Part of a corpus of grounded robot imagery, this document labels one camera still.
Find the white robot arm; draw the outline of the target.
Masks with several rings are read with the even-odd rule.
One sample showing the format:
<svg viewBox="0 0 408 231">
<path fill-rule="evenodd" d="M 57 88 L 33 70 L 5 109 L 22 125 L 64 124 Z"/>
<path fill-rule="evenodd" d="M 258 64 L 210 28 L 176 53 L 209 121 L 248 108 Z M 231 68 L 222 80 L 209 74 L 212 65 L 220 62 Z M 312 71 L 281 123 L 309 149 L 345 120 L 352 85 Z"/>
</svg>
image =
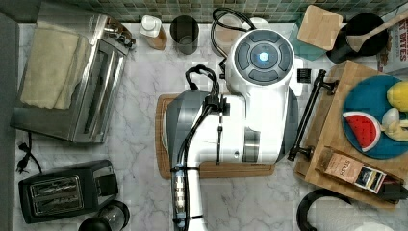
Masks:
<svg viewBox="0 0 408 231">
<path fill-rule="evenodd" d="M 268 29 L 244 33 L 226 60 L 227 93 L 191 88 L 165 110 L 174 231 L 207 231 L 200 193 L 205 162 L 274 164 L 293 146 L 297 100 L 290 87 L 294 51 Z"/>
</svg>

